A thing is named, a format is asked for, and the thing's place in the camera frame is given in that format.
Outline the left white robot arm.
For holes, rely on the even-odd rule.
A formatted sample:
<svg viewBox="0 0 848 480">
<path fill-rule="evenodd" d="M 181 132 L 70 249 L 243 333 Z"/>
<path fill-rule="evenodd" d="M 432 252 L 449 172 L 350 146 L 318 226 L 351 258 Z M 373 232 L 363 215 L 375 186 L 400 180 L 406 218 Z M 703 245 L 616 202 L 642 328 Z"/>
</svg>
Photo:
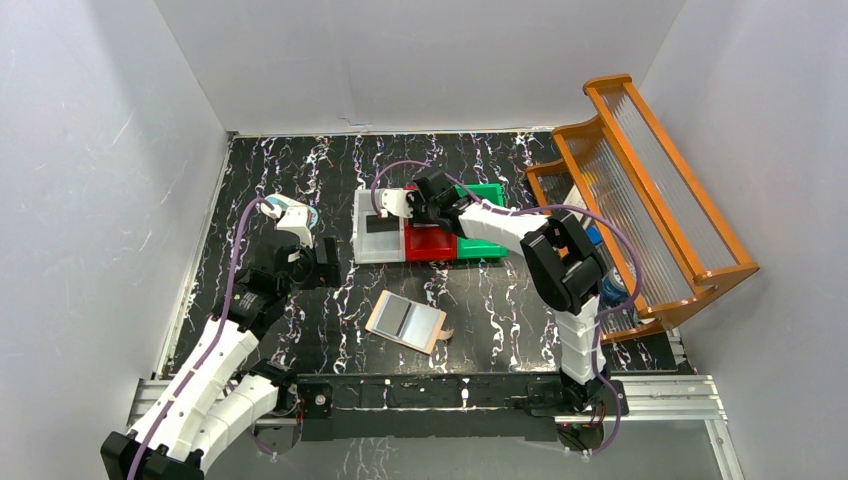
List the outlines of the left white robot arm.
<svg viewBox="0 0 848 480">
<path fill-rule="evenodd" d="M 280 232 L 238 271 L 194 351 L 153 405 L 100 454 L 110 479 L 202 479 L 215 460 L 266 414 L 287 416 L 303 401 L 296 373 L 271 359 L 243 363 L 299 290 L 341 284 L 337 240 L 309 246 Z"/>
</svg>

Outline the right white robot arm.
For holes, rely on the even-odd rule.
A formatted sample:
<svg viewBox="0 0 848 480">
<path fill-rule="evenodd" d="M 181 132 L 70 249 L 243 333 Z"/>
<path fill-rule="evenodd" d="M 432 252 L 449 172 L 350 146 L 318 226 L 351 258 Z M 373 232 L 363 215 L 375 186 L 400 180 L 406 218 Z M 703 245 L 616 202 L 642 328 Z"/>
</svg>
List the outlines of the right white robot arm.
<svg viewBox="0 0 848 480">
<path fill-rule="evenodd" d="M 603 399 L 597 314 L 605 263 L 580 221 L 570 213 L 521 213 L 462 194 L 438 168 L 413 184 L 406 195 L 411 220 L 496 244 L 525 260 L 538 297 L 555 314 L 564 403 L 577 414 L 590 413 Z"/>
</svg>

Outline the grey card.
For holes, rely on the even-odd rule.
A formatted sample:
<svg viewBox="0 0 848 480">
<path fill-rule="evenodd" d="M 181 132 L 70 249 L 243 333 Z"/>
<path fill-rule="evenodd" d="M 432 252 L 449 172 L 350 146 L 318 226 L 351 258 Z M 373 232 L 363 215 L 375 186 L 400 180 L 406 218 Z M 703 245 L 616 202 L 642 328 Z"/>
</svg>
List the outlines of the grey card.
<svg viewBox="0 0 848 480">
<path fill-rule="evenodd" d="M 385 335 L 400 337 L 411 308 L 411 301 L 397 295 L 388 295 L 375 321 L 375 330 Z"/>
</svg>

